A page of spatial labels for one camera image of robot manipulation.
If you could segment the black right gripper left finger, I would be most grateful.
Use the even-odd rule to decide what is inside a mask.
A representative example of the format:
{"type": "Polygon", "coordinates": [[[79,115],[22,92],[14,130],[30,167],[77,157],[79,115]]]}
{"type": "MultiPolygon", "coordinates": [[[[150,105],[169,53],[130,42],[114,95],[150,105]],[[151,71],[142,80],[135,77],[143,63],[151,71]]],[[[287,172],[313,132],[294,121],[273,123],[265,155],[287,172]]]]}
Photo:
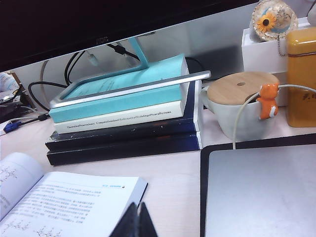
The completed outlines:
{"type": "Polygon", "coordinates": [[[137,236],[137,218],[137,206],[132,203],[115,226],[110,237],[137,236]]]}

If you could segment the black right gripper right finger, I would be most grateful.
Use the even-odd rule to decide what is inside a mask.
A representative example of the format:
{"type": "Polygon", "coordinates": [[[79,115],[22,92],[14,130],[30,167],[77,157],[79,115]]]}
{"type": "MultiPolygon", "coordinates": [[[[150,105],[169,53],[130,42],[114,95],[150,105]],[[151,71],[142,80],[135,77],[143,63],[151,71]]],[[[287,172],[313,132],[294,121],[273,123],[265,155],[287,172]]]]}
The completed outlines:
{"type": "Polygon", "coordinates": [[[139,213],[138,236],[158,237],[154,224],[151,220],[150,214],[144,202],[141,203],[141,209],[139,213]]]}

